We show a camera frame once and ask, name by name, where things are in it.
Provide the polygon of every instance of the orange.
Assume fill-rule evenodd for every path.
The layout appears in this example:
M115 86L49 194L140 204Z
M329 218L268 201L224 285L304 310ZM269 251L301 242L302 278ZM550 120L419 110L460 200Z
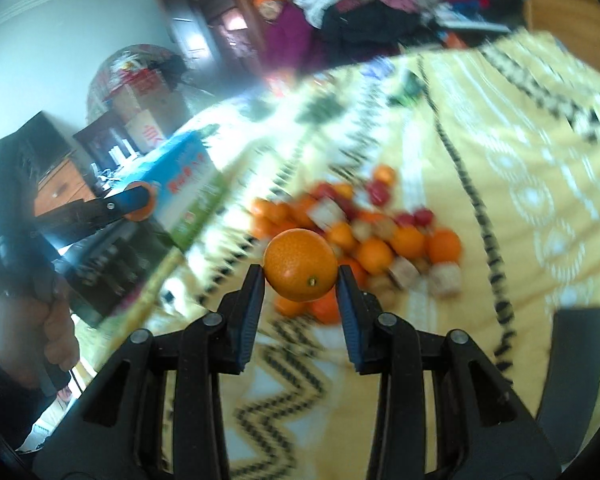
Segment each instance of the orange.
M337 222L327 231L327 241L337 245L346 253L352 253L358 246L358 241L353 236L351 226L346 222Z
M394 262L394 253L380 238L369 238L360 244L356 260L369 274L375 276L385 272Z
M298 224L291 220L285 220L280 225L273 225L271 230L271 236L278 236L280 233L283 233L285 231L291 231L291 229L298 229Z
M258 240L264 240L264 238L272 236L274 227L275 225L267 218L254 216L251 219L251 235L255 236Z
M380 164L374 170L374 180L384 182L389 187L393 187L395 185L396 179L397 177L395 170L391 166Z
M376 213L375 211L361 211L357 216L358 220L362 220L369 224L375 224L376 222L384 220L385 218L387 218L386 215L382 213Z
M336 193L341 197L346 198L347 200L353 200L353 186L348 182L333 184L333 189L335 189Z
M291 229L270 241L262 267L269 285L291 301L314 301L335 285L338 261L324 238L307 229Z
M269 202L269 200L264 200L263 198L256 198L251 202L251 214L255 217L262 218L269 215L269 211L273 204Z
M302 316L311 307L311 303L298 303L297 301L291 301L282 296L278 296L274 303L276 312L285 317L298 317Z
M427 253L427 237L412 225L397 228L389 243L408 260L422 258Z
M291 205L291 218L302 228L314 227L314 221L309 218L307 212L317 205L318 201L311 195L304 195Z
M348 265L351 267L351 272L353 272L353 277L356 279L356 283L358 284L359 288L364 288L366 286L366 279L368 276L366 274L366 270L363 269L359 261L354 260L353 258L343 258L338 262L338 264Z
M274 224L280 225L282 224L282 222L284 222L287 218L291 216L291 207L289 206L289 204L284 202L271 204L265 216Z
M438 229L429 238L427 255L432 264L456 264L462 255L462 244L451 229Z
M325 325L340 323L340 311L338 310L336 288L333 287L326 296L314 301L309 310L314 315L315 319Z

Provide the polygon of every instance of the drawer handle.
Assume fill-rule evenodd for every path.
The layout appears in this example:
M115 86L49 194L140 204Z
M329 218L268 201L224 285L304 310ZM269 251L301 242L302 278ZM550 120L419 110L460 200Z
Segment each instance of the drawer handle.
M51 198L58 198L60 195L62 195L62 193L66 191L68 187L69 185L65 182L64 184L62 184L62 186L58 188L58 190L55 193L53 193L53 195L51 195Z

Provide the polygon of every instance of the hand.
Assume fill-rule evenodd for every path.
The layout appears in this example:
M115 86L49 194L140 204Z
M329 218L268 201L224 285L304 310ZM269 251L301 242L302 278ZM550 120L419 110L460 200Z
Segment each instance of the hand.
M69 371L78 362L80 349L67 301L58 299L49 307L33 298L0 298L0 368L29 390L40 386L30 344L41 326L48 338L46 358Z

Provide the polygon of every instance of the red apple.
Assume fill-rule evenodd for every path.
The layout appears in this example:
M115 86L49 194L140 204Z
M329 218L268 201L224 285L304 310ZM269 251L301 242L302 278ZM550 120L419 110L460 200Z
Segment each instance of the red apple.
M335 200L338 196L338 192L328 182L321 182L318 184L311 194L317 200L321 200L323 198L331 198L331 200Z
M397 223L400 227L408 227L410 225L415 226L416 225L416 217L413 216L411 213L409 212L402 212L402 213L398 213L395 217L394 217L394 221L395 223Z
M353 200L344 198L342 195L338 195L333 201L338 204L338 207L342 209L342 212L347 217L349 222L355 220L358 216L358 208L353 203Z
M433 224L433 221L436 216L431 210L423 208L418 209L413 214L413 217L415 218L416 225L418 227L429 227L431 224Z
M391 200L391 190L384 182L374 180L366 185L366 192L369 194L369 201L378 207L386 205Z

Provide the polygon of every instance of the cable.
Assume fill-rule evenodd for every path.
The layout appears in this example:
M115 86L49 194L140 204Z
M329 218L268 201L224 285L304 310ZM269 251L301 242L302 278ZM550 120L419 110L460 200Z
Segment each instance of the cable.
M75 385L78 386L78 389L80 390L80 394L83 394L84 391L80 387L80 383L78 382L78 379L75 378L74 370L73 369L69 370L69 373L71 374L71 377L74 378Z

